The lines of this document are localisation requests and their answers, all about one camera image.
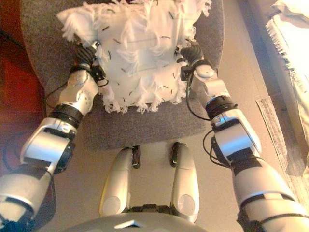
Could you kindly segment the right robot hand black silver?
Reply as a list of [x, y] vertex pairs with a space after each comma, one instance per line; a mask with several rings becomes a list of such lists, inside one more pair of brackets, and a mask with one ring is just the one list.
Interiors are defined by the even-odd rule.
[[202, 48], [197, 41], [191, 42], [190, 46], [182, 48], [180, 54], [182, 58], [177, 59], [177, 63], [186, 62], [190, 66], [202, 60], [204, 56]]

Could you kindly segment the left robot hand black silver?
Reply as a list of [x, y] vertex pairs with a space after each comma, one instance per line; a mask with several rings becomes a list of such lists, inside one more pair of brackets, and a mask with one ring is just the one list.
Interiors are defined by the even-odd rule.
[[82, 43], [77, 43], [74, 50], [74, 63], [91, 67], [99, 46], [99, 41], [92, 42], [88, 47], [84, 47]]

